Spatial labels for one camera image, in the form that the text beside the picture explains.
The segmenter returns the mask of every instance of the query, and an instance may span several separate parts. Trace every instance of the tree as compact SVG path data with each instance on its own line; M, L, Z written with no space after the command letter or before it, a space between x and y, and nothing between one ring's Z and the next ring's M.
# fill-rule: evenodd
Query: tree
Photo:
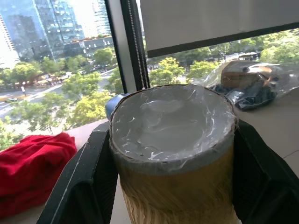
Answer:
M178 52L173 55L176 60L182 63L184 66L191 65L194 61L202 61L211 56L211 50L209 47L188 50L183 52Z
M71 72L77 72L80 68L79 61L74 57L69 58L66 62L66 65Z
M8 85L12 83L12 73L11 69L4 69L0 72L0 80L2 80L3 85Z
M78 102L83 96L90 96L93 92L98 91L100 80L98 72L87 75L75 74L65 81L62 91L68 95L69 99Z
M109 84L104 89L116 95L123 93L121 75L119 69L114 69L111 77L108 79Z
M113 50L111 48L99 49L94 53L93 58L97 64L106 67L106 65L110 65L114 59Z
M190 83L193 78L201 78L210 74L217 66L218 64L214 62L194 62L194 64L190 66L190 73L186 76L187 83Z
M66 65L71 72L77 72L81 67L88 63L88 59L82 55L71 57L67 60Z
M82 97L66 120L65 129L75 128L106 118L105 104L111 98L107 91Z
M211 51L213 55L224 55L225 57L228 52L232 51L231 44L227 42L214 45L211 47Z
M253 38L246 38L239 41L231 42L231 50L233 52L254 51L255 48L256 48L256 41Z
M46 93L41 103L30 103L26 100L18 103L12 110L14 123L27 121L29 130L48 130L53 134L52 127L58 127L68 116L70 100L57 93Z
M57 62L58 72L66 69L66 61L64 58L60 58Z
M12 72L12 79L18 82L32 81L32 78L36 75L41 74L41 71L36 64L28 62L17 63Z
M168 57L159 63L159 69L149 73L149 79L152 86L166 85L166 84L179 84L178 80L185 69L178 65L178 62L172 57Z
M6 125L10 124L11 120L8 116L4 118L4 121L0 119L0 151L18 143L23 138L22 134L15 134L15 129L7 129Z
M260 61L268 62L268 63L275 63L274 53L275 53L276 49L277 49L276 47L272 46L270 48L262 50Z
M281 31L273 34L260 36L263 40L263 48L270 48L272 46L279 47L288 42L298 42L298 29Z
M285 42L279 47L272 46L261 52L261 62L295 65L299 61L298 42Z
M59 68L58 64L54 60L51 60L48 57L44 57L42 62L42 70L44 72L52 74L58 72Z

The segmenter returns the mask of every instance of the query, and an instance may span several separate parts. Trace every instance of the blue object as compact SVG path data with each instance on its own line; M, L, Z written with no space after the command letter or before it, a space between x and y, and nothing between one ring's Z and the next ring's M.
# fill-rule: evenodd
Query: blue object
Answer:
M110 119L111 114L114 111L116 105L120 102L122 98L126 97L127 95L129 95L129 93L117 95L116 97L113 97L106 103L105 111L108 119Z

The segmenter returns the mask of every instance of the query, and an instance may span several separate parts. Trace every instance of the glass skyscraper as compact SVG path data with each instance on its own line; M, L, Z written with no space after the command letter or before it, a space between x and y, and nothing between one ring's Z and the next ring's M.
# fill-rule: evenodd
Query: glass skyscraper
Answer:
M104 0L93 0L93 10L98 34L110 34L110 25Z
M23 61L64 57L64 44L84 38L67 0L0 0L0 14Z
M0 14L22 61L52 56L33 0L0 0Z
M40 21L54 58L63 57L64 44L84 38L67 0L35 0Z

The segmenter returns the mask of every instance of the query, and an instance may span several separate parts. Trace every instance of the plastic bag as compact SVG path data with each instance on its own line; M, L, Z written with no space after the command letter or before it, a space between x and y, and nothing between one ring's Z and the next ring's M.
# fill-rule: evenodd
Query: plastic bag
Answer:
M236 108L248 111L299 87L299 69L283 64L231 61L206 77L194 79L193 84L223 94Z

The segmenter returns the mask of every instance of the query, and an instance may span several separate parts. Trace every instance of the office building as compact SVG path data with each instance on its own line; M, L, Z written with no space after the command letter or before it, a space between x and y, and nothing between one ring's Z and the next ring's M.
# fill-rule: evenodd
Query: office building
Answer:
M98 34L110 34L110 25L104 0L93 0L93 11Z
M46 39L40 39L32 16L9 15L7 21L14 34L14 47L23 61L41 60L50 56Z
M64 57L64 44L84 39L73 8L67 0L35 0L35 4L53 57Z
M22 61L64 57L64 44L84 39L67 0L0 0L0 14Z
M33 0L1 0L0 14L22 61L52 56Z
M0 15L0 68L14 68L20 62L18 53L10 39L8 30Z
M77 55L92 57L98 49L103 49L106 47L113 47L112 37L82 40L65 44L64 55L66 57L74 57Z

